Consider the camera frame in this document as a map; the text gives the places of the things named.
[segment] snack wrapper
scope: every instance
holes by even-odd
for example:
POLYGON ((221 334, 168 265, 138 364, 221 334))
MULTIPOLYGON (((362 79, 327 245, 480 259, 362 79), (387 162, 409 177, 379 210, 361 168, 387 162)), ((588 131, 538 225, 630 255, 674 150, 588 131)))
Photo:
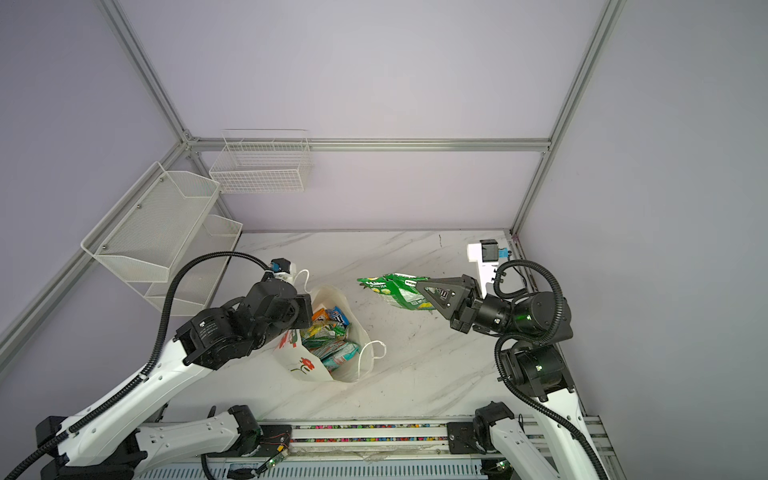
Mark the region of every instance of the snack wrapper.
POLYGON ((345 344, 344 340, 328 340, 320 346, 310 348, 309 351, 320 360, 324 360, 327 356, 341 349, 345 344))
POLYGON ((320 322, 322 320, 330 320, 331 317, 328 315, 328 311, 324 308, 321 308, 320 310, 317 310, 315 313, 312 314, 312 321, 313 322, 320 322))
POLYGON ((429 277, 390 273, 357 279, 360 285, 378 293, 390 305, 407 310, 434 310, 435 307, 416 289, 416 282, 421 280, 429 280, 429 277))
POLYGON ((301 330, 302 343, 305 340, 335 340, 346 338, 346 328, 335 320, 319 320, 312 322, 308 329, 301 330))
POLYGON ((318 355, 318 352, 323 349, 322 347, 321 349, 313 351, 315 356, 322 359, 323 366, 325 366, 329 372, 339 368, 339 366, 353 358, 358 351, 360 351, 360 346, 356 343, 347 342, 345 340, 335 341, 333 343, 335 345, 328 346, 324 349, 326 351, 331 350, 330 353, 326 353, 324 356, 318 355))
POLYGON ((347 327, 349 326, 349 320, 344 316, 344 312, 338 306, 334 306, 330 311, 326 311, 331 320, 347 327))

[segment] white marble tabletop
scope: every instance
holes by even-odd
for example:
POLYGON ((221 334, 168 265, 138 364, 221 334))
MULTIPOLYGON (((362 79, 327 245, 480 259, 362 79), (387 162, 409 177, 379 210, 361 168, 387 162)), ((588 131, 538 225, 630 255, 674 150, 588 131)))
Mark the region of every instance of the white marble tabletop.
MULTIPOLYGON (((527 407, 497 382, 495 339, 459 333, 435 311, 390 306, 364 290, 356 279, 385 273, 435 278, 477 277, 467 261, 466 244, 494 238, 506 247, 500 230, 245 233, 237 246, 269 263, 285 257, 310 271, 308 288, 321 283, 341 289, 371 339, 387 345, 373 371, 355 383, 301 382, 272 357, 276 340, 245 359, 228 363, 171 401, 169 422, 202 418, 212 405, 219 410, 244 404, 257 419, 391 419, 473 415, 490 401, 504 401, 515 412, 527 407)), ((250 262, 233 259, 213 305, 242 296, 261 278, 250 262)), ((297 289, 303 290, 303 274, 297 289)), ((507 276, 504 290, 522 288, 507 276)), ((376 354, 380 355, 379 346, 376 354)))

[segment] black mounting plate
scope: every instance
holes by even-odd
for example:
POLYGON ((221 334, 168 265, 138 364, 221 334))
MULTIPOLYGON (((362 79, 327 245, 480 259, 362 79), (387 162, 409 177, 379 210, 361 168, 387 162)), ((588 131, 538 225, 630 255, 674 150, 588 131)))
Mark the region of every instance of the black mounting plate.
POLYGON ((475 436, 475 427, 472 422, 448 422, 445 424, 448 430, 448 451, 454 455, 463 453, 480 453, 475 436))
POLYGON ((293 432, 293 427, 291 427, 291 425, 264 425, 260 423, 259 427, 261 427, 261 439, 259 440, 259 447, 252 455, 253 457, 269 458, 275 455, 277 453, 277 447, 280 446, 280 443, 284 443, 287 446, 290 446, 290 436, 293 432))

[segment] green snack bag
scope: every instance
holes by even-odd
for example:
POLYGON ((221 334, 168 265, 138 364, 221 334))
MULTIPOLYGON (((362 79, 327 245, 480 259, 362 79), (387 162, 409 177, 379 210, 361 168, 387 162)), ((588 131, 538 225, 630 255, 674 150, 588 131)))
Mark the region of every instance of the green snack bag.
POLYGON ((434 310, 430 302, 416 290, 416 282, 429 280, 427 276, 390 273, 373 278, 359 278, 360 285, 384 297, 388 303, 407 310, 434 310))

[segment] wire basket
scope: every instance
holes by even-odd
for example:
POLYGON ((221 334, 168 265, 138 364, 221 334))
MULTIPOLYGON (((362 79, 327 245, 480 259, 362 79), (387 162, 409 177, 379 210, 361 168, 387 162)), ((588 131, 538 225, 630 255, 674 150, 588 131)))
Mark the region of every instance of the wire basket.
POLYGON ((118 225, 96 244, 81 247, 120 280, 167 282, 219 196, 219 183, 186 171, 165 171, 118 225))
MULTIPOLYGON (((181 268, 190 260, 206 253, 234 250, 242 229, 242 223, 218 215, 208 215, 177 267, 181 268)), ((176 288, 170 314, 194 316, 206 308, 214 295, 214 290, 224 273, 224 267, 227 266, 228 260, 227 257, 213 258, 193 266, 176 288)), ((168 292, 169 286, 170 281, 152 283, 149 289, 143 293, 143 297, 155 308, 162 311, 165 294, 168 292)))
POLYGON ((224 130, 210 169, 225 194, 303 192, 312 170, 304 130, 224 130))

